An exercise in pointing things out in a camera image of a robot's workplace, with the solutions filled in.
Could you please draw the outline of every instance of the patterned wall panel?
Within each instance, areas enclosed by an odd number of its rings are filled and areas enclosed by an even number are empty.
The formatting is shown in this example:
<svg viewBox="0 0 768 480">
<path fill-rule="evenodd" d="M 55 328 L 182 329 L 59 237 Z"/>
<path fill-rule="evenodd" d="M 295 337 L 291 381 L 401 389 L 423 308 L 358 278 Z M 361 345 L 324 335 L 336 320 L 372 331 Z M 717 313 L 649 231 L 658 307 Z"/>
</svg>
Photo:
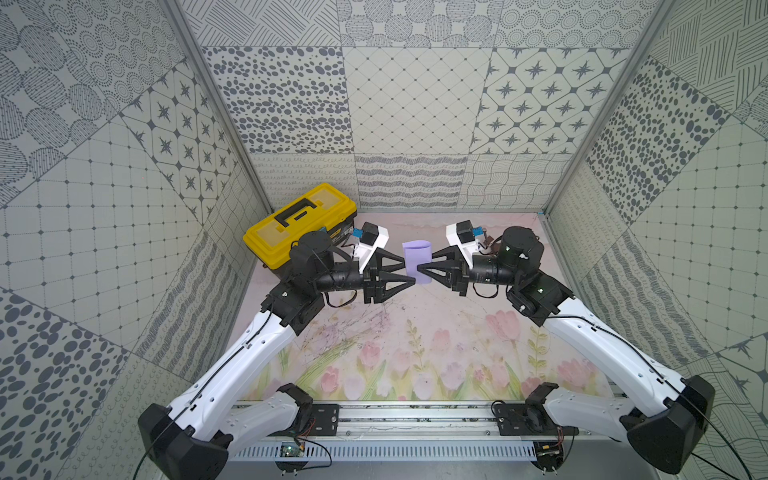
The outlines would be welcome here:
<svg viewBox="0 0 768 480">
<path fill-rule="evenodd" d="M 205 223 L 229 183 L 235 155 L 186 59 L 120 116 L 194 217 Z"/>
<path fill-rule="evenodd" d="M 356 155 L 362 210 L 453 210 L 466 156 Z"/>
<path fill-rule="evenodd" d="M 730 118 L 632 225 L 716 349 L 768 332 L 766 147 Z"/>
<path fill-rule="evenodd" d="M 134 351 L 191 382 L 222 353 L 243 290 L 214 241 L 205 231 L 197 238 Z"/>
<path fill-rule="evenodd" d="M 120 376 L 101 401 L 87 435 L 73 448 L 57 478 L 128 478 L 133 475 L 144 444 L 136 419 L 151 403 L 166 405 L 190 383 L 136 355 L 124 361 Z M 104 451 L 110 452 L 108 462 Z M 144 460 L 139 476 L 153 480 L 159 473 L 154 463 Z"/>
<path fill-rule="evenodd" d="M 344 48 L 356 154 L 467 154 L 489 50 Z"/>
<path fill-rule="evenodd" d="M 504 0 L 337 0 L 346 47 L 493 47 Z"/>
<path fill-rule="evenodd" d="M 678 369 L 678 372 L 683 376 L 701 375 L 715 388 L 712 423 L 739 452 L 753 478 L 764 478 L 768 475 L 768 464 L 765 462 L 768 427 L 764 423 L 765 417 L 755 412 L 738 382 L 723 367 L 723 361 L 723 357 L 712 355 L 692 362 Z M 726 472 L 746 478 L 741 464 L 714 429 L 707 430 L 694 452 Z M 682 475 L 686 480 L 724 478 L 722 473 L 694 457 L 685 463 Z"/>
<path fill-rule="evenodd" d="M 757 415 L 768 423 L 768 333 L 739 342 L 717 355 Z"/>
<path fill-rule="evenodd" d="M 204 47 L 341 45 L 333 0 L 183 0 L 181 5 Z"/>
<path fill-rule="evenodd" d="M 204 48 L 248 151 L 352 152 L 339 48 Z"/>
<path fill-rule="evenodd" d="M 506 0 L 496 45 L 631 48 L 658 0 Z"/>
<path fill-rule="evenodd" d="M 648 57 L 586 160 L 621 216 L 632 223 L 728 116 Z"/>
<path fill-rule="evenodd" d="M 540 209 L 571 155 L 470 155 L 458 195 L 461 209 Z"/>
<path fill-rule="evenodd" d="M 0 25 L 0 205 L 6 205 L 115 111 L 36 3 L 3 8 Z"/>
<path fill-rule="evenodd" d="M 359 202 L 354 155 L 253 154 L 251 160 L 275 210 L 322 182 Z"/>
<path fill-rule="evenodd" d="M 494 48 L 470 150 L 573 154 L 628 49 Z"/>
<path fill-rule="evenodd" d="M 128 351 L 5 289 L 0 304 L 3 475 L 55 478 Z"/>
<path fill-rule="evenodd" d="M 590 309 L 645 353 L 676 368 L 712 353 L 696 324 L 626 230 L 580 281 Z"/>
<path fill-rule="evenodd" d="M 733 116 L 768 137 L 768 73 L 750 96 L 739 104 Z"/>
<path fill-rule="evenodd" d="M 733 112 L 768 75 L 768 8 L 681 0 L 650 54 Z"/>
<path fill-rule="evenodd" d="M 577 167 L 549 220 L 576 281 L 584 278 L 627 229 L 584 163 Z"/>
<path fill-rule="evenodd" d="M 119 118 L 0 215 L 0 282 L 129 349 L 200 232 Z"/>
<path fill-rule="evenodd" d="M 181 60 L 156 0 L 39 3 L 116 111 Z"/>
<path fill-rule="evenodd" d="M 232 181 L 210 212 L 204 229 L 215 238 L 230 265 L 243 282 L 248 280 L 256 255 L 246 247 L 243 235 L 269 215 L 240 162 L 232 169 Z"/>
</svg>

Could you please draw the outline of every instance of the yellow toolbox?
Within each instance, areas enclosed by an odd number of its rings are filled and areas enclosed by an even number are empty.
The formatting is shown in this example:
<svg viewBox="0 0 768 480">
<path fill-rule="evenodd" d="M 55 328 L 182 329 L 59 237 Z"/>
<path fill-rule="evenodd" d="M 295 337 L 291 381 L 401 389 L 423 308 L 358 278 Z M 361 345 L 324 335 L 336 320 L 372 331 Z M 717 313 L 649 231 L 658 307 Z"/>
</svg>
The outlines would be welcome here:
<svg viewBox="0 0 768 480">
<path fill-rule="evenodd" d="M 249 228 L 243 241 L 281 275 L 293 242 L 307 232 L 325 229 L 338 245 L 352 232 L 356 215 L 355 202 L 331 185 L 320 184 Z"/>
</svg>

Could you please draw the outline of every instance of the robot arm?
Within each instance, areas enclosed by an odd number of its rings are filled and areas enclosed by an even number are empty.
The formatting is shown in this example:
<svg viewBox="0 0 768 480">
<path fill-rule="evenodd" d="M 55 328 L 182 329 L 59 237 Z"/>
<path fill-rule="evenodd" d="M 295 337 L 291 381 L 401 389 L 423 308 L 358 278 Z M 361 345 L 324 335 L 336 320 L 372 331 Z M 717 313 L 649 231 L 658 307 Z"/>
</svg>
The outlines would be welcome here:
<svg viewBox="0 0 768 480">
<path fill-rule="evenodd" d="M 465 296 L 469 283 L 506 285 L 513 307 L 537 326 L 573 346 L 619 385 L 627 399 L 606 399 L 545 383 L 526 399 L 532 425 L 548 417 L 630 445 L 663 472 L 677 474 L 707 429 L 714 389 L 699 376 L 684 379 L 661 365 L 598 319 L 567 287 L 539 270 L 544 246 L 523 227 L 505 230 L 495 255 L 472 255 L 481 233 L 469 221 L 446 228 L 450 247 L 432 257 L 444 260 L 418 270 Z"/>
<path fill-rule="evenodd" d="M 144 410 L 138 423 L 147 456 L 168 478 L 216 478 L 229 452 L 274 432 L 304 431 L 313 400 L 294 384 L 245 409 L 232 405 L 309 325 L 325 306 L 328 292 L 362 290 L 365 303 L 381 303 L 415 284 L 410 276 L 392 273 L 405 264 L 383 249 L 385 228 L 366 222 L 356 233 L 360 243 L 354 259 L 333 247 L 326 232 L 303 235 L 290 251 L 290 271 L 267 295 L 243 335 L 168 407 L 153 404 Z M 346 261 L 334 262 L 334 252 Z M 384 259 L 396 263 L 384 265 Z M 387 288 L 388 283 L 400 284 Z"/>
</svg>

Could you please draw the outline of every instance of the floral tablecloth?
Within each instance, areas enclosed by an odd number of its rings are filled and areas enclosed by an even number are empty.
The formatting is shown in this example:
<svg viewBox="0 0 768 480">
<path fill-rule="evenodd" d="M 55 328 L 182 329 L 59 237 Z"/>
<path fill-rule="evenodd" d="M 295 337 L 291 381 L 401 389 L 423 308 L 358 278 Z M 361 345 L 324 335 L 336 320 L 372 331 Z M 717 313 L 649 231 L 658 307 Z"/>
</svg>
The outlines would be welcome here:
<svg viewBox="0 0 768 480">
<path fill-rule="evenodd" d="M 367 220 L 387 227 L 387 250 L 402 253 L 408 240 L 429 240 L 434 251 L 443 248 L 445 225 L 467 219 L 494 236 L 510 225 L 532 228 L 545 244 L 541 268 L 563 281 L 535 214 L 360 214 L 357 224 Z M 256 287 L 248 295 L 262 299 L 276 280 L 260 267 L 254 275 Z M 488 296 L 495 289 L 478 291 Z M 348 298 L 349 293 L 337 293 L 332 301 Z M 239 334 L 236 328 L 233 335 Z M 523 399 L 546 381 L 611 395 L 602 372 L 516 313 L 503 290 L 494 299 L 481 298 L 472 288 L 460 297 L 431 282 L 385 304 L 366 305 L 360 299 L 340 309 L 324 308 L 242 400 L 267 398 L 287 382 L 318 400 Z"/>
</svg>

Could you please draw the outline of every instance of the black cable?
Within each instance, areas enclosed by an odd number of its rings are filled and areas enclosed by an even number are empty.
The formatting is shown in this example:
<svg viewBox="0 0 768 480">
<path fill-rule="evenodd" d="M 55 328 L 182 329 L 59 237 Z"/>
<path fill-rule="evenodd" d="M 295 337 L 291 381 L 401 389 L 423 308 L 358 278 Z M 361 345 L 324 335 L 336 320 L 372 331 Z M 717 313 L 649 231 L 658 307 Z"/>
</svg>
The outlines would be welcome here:
<svg viewBox="0 0 768 480">
<path fill-rule="evenodd" d="M 560 464 L 562 467 L 565 465 L 565 461 L 568 460 L 568 456 L 571 454 L 571 450 L 574 449 L 574 440 L 576 440 L 576 431 L 574 430 L 574 434 L 571 435 L 571 446 L 568 447 L 568 452 L 565 454 L 565 457 L 563 457 L 563 462 Z"/>
<path fill-rule="evenodd" d="M 297 440 L 297 439 L 298 439 L 298 435 L 297 435 L 297 436 L 295 436 L 295 437 L 293 437 L 293 439 L 294 439 L 294 440 Z M 331 465 L 333 465 L 333 457 L 331 456 L 331 452 L 329 452 L 329 451 L 328 451 L 328 449 L 327 449 L 327 448 L 326 448 L 324 445 L 321 445 L 321 444 L 319 444 L 319 443 L 317 443 L 317 442 L 313 442 L 312 440 L 309 440 L 309 439 L 304 439 L 304 442 L 309 442 L 309 443 L 311 443 L 311 444 L 313 444 L 313 445 L 317 445 L 317 446 L 319 446 L 320 448 L 322 448 L 323 450 L 325 450 L 325 451 L 326 451 L 326 453 L 328 454 L 328 465 L 315 465 L 315 466 L 313 466 L 313 467 L 306 467 L 306 468 L 302 468 L 302 469 L 301 469 L 301 471 L 302 471 L 302 472 L 303 472 L 304 470 L 312 470 L 313 468 L 328 468 L 328 467 L 330 467 Z"/>
<path fill-rule="evenodd" d="M 260 327 L 260 328 L 259 328 L 259 329 L 256 331 L 256 333 L 254 333 L 254 334 L 253 334 L 253 335 L 252 335 L 252 336 L 251 336 L 251 337 L 250 337 L 250 338 L 249 338 L 249 339 L 248 339 L 248 340 L 245 342 L 245 344 L 246 344 L 246 345 L 247 345 L 247 344 L 249 344 L 249 343 L 251 343 L 251 341 L 252 341 L 253 339 L 255 339 L 255 338 L 256 338 L 256 336 L 257 336 L 257 335 L 259 335 L 259 333 L 261 333 L 261 330 L 263 330 L 263 329 L 264 329 L 264 327 L 266 326 L 266 324 L 267 324 L 267 323 L 270 321 L 270 318 L 272 318 L 272 310 L 271 310 L 271 308 L 272 308 L 272 306 L 270 305 L 270 314 L 266 316 L 266 320 L 264 320 L 264 323 L 263 323 L 263 324 L 261 325 L 261 327 Z M 242 351 L 243 351 L 245 348 L 246 348 L 245 346 L 241 345 L 241 346 L 240 346 L 240 348 L 239 348 L 239 349 L 237 349 L 237 351 L 236 351 L 235 353 L 233 353 L 232 355 L 230 355 L 230 358 L 228 358 L 228 359 L 227 359 L 227 360 L 226 360 L 224 363 L 222 363 L 222 364 L 221 364 L 221 366 L 219 366 L 219 368 L 217 368 L 217 369 L 216 369 L 216 372 L 214 372 L 214 374 L 213 374 L 213 375 L 211 375 L 211 376 L 208 378 L 208 380 L 206 380 L 206 382 L 203 384 L 203 386 L 202 386 L 202 387 L 200 387 L 200 389 L 199 389 L 199 390 L 197 390 L 197 393 L 194 395 L 194 397 L 192 397 L 192 400 L 190 401 L 190 403 L 192 403 L 192 402 L 194 402 L 195 400 L 199 399 L 199 398 L 202 396 L 202 393 L 203 393 L 203 390 L 205 390 L 205 387 L 207 387 L 207 386 L 208 386 L 208 384 L 210 383 L 210 381 L 214 379 L 214 377 L 215 377 L 215 376 L 218 374 L 218 372 L 220 372 L 220 371 L 221 371 L 221 369 L 222 369 L 222 368 L 224 368 L 224 367 L 225 367 L 225 365 L 226 365 L 226 364 L 228 364 L 228 363 L 230 362 L 230 360 L 231 360 L 231 359 L 235 358 L 235 356 L 236 356 L 238 353 L 242 352 Z M 163 434 L 165 433 L 165 431 L 166 431 L 166 430 L 168 430 L 168 427 L 170 427 L 171 425 L 175 424 L 175 423 L 176 423 L 176 421 L 179 419 L 179 417 L 181 417 L 181 415 L 182 415 L 184 412 L 186 412 L 186 411 L 187 411 L 189 408 L 190 408 L 189 406 L 185 406 L 185 407 L 184 407 L 184 409 L 183 409 L 183 410 L 181 410 L 181 412 L 179 412 L 179 414 L 178 414 L 178 415 L 176 415 L 176 417 L 175 417 L 173 420 L 171 420 L 171 422 L 170 422 L 168 425 L 166 425 L 166 426 L 165 426 L 165 428 L 163 429 L 163 431 L 162 431 L 162 432 L 160 432 L 160 435 L 158 435 L 158 436 L 157 436 L 157 438 L 156 438 L 156 439 L 155 439 L 155 440 L 154 440 L 154 441 L 153 441 L 153 442 L 152 442 L 152 443 L 149 445 L 149 447 L 147 448 L 147 450 L 146 450 L 146 451 L 144 452 L 144 454 L 141 456 L 141 460 L 139 460 L 139 463 L 138 463 L 138 465 L 136 465 L 136 470 L 134 471 L 134 477 L 133 477 L 133 480 L 136 480 L 136 477 L 138 477 L 138 475 L 139 475 L 139 468 L 141 468 L 141 464 L 142 464 L 142 463 L 144 463 L 144 459 L 145 459 L 145 458 L 147 458 L 147 455 L 149 454 L 149 452 L 150 452 L 150 450 L 152 449 L 152 447 L 154 447 L 154 444 L 155 444 L 155 443 L 157 443 L 157 440 L 160 440 L 160 438 L 163 436 Z"/>
<path fill-rule="evenodd" d="M 475 291 L 475 295 L 479 296 L 480 298 L 496 298 L 496 296 L 498 295 L 498 283 L 496 283 L 496 293 L 494 293 L 491 296 L 480 295 L 478 293 L 477 287 L 475 287 L 475 283 L 472 284 L 472 289 Z"/>
<path fill-rule="evenodd" d="M 691 401 L 690 401 L 688 398 L 686 398 L 685 396 L 683 396 L 683 394 L 680 392 L 680 390 L 676 389 L 676 388 L 675 388 L 675 387 L 674 387 L 674 386 L 673 386 L 671 383 L 669 383 L 669 380 L 667 380 L 667 379 L 666 379 L 666 378 L 665 378 L 663 375 L 661 375 L 661 374 L 659 373 L 659 371 L 658 371 L 658 370 L 656 370 L 656 368 L 655 368 L 653 365 L 651 365 L 651 364 L 650 364 L 650 362 L 648 362 L 648 360 L 645 358 L 645 356 L 643 356 L 643 354 L 641 354 L 641 353 L 640 353 L 640 352 L 639 352 L 639 351 L 638 351 L 638 350 L 637 350 L 637 349 L 634 347 L 634 345 L 632 345 L 631 343 L 629 343 L 627 340 L 625 340 L 625 339 L 624 339 L 624 338 L 622 338 L 621 336 L 619 336 L 619 335 L 617 335 L 617 334 L 615 334 L 615 333 L 611 332 L 610 330 L 606 330 L 606 329 L 604 329 L 603 327 L 601 327 L 601 326 L 599 326 L 599 325 L 597 325 L 597 324 L 595 324 L 595 323 L 593 323 L 593 322 L 591 322 L 591 321 L 589 321 L 589 320 L 585 319 L 583 316 L 578 316 L 578 315 L 562 315 L 562 316 L 549 316 L 549 317 L 547 317 L 547 318 L 548 318 L 548 319 L 556 319 L 556 318 L 573 318 L 573 319 L 582 319 L 582 320 L 584 320 L 586 323 L 589 323 L 590 325 L 592 325 L 592 328 L 593 328 L 593 329 L 596 329 L 596 330 L 600 330 L 601 332 L 606 332 L 608 335 L 611 335 L 611 336 L 613 336 L 614 338 L 617 338 L 617 339 L 619 339 L 619 340 L 620 340 L 621 342 L 623 342 L 625 345 L 627 345 L 628 347 L 630 347 L 630 348 L 632 349 L 632 351 L 634 351 L 634 352 L 637 354 L 637 356 L 639 356 L 639 357 L 640 357 L 640 358 L 643 360 L 643 362 L 645 362 L 645 364 L 646 364 L 646 365 L 648 365 L 648 366 L 650 367 L 650 369 L 651 369 L 651 370 L 653 370 L 653 372 L 654 372 L 654 373 L 656 373 L 656 375 L 658 375 L 658 377 L 664 381 L 664 383 L 666 383 L 667 385 L 669 385 L 669 387 L 670 387 L 670 388 L 671 388 L 673 391 L 675 391 L 675 393 L 676 393 L 676 394 L 678 394 L 679 398 L 685 399 L 685 401 L 686 401 L 686 402 L 688 402 L 688 405 L 692 406 L 692 407 L 694 408 L 694 410 L 696 410 L 696 412 L 697 412 L 699 415 L 701 415 L 701 418 L 703 418 L 704 420 L 706 420 L 706 421 L 707 421 L 707 423 L 710 425 L 710 427 L 712 427 L 712 429 L 714 429 L 714 431 L 715 431 L 715 432 L 717 432 L 717 434 L 718 434 L 718 435 L 719 435 L 719 436 L 720 436 L 720 437 L 723 439 L 723 441 L 725 442 L 725 444 L 727 445 L 727 447 L 730 449 L 730 451 L 731 451 L 731 452 L 733 452 L 733 455 L 734 455 L 734 456 L 736 456 L 736 459 L 739 461 L 739 463 L 741 464 L 741 467 L 744 469 L 744 471 L 745 471 L 745 473 L 746 473 L 746 476 L 747 476 L 747 478 L 748 478 L 749 480 L 752 480 L 752 474 L 750 473 L 750 470 L 749 470 L 749 469 L 746 467 L 746 464 L 744 463 L 744 460 L 742 460 L 742 459 L 741 459 L 741 455 L 739 455 L 739 453 L 736 451 L 736 449 L 733 447 L 733 445 L 731 445 L 731 444 L 730 444 L 730 442 L 728 441 L 728 439 L 726 439 L 726 438 L 725 438 L 725 435 L 723 435 L 723 433 L 722 433 L 720 430 L 718 430 L 718 429 L 717 429 L 717 427 L 716 427 L 716 426 L 715 426 L 715 425 L 714 425 L 714 424 L 713 424 L 713 423 L 712 423 L 712 422 L 709 420 L 709 418 L 707 418 L 707 416 L 706 416 L 706 415 L 704 415 L 704 412 L 702 412 L 701 410 L 699 410 L 699 407 L 697 407 L 696 405 L 694 405 L 694 403 L 693 403 L 693 402 L 691 402 Z"/>
<path fill-rule="evenodd" d="M 718 467 L 717 465 L 713 464 L 712 462 L 710 462 L 706 458 L 702 458 L 699 455 L 696 455 L 695 453 L 691 453 L 690 455 L 693 456 L 693 457 L 698 458 L 702 462 L 705 462 L 705 463 L 709 464 L 710 467 L 716 468 L 716 469 L 720 470 L 725 475 L 728 475 L 729 477 L 733 478 L 733 480 L 741 480 L 741 478 L 734 477 L 733 475 L 731 475 L 730 473 L 726 472 L 725 470 L 723 470 L 722 468 Z"/>
</svg>

